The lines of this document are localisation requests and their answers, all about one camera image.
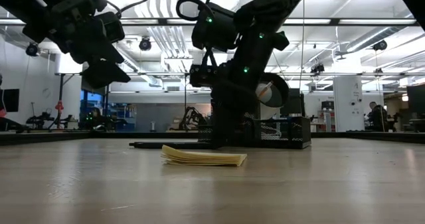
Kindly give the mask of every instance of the table surface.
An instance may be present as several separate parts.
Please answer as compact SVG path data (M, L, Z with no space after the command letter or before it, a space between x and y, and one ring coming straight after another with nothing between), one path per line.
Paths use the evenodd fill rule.
M164 165L141 140L0 147L2 223L423 223L425 146L314 139L239 168Z

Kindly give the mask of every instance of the stack of paper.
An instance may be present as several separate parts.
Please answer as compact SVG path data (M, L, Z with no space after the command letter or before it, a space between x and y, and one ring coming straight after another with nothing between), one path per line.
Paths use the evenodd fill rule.
M161 157L167 164L190 166L240 166L246 159L246 154L207 154L199 152L182 152L162 146Z

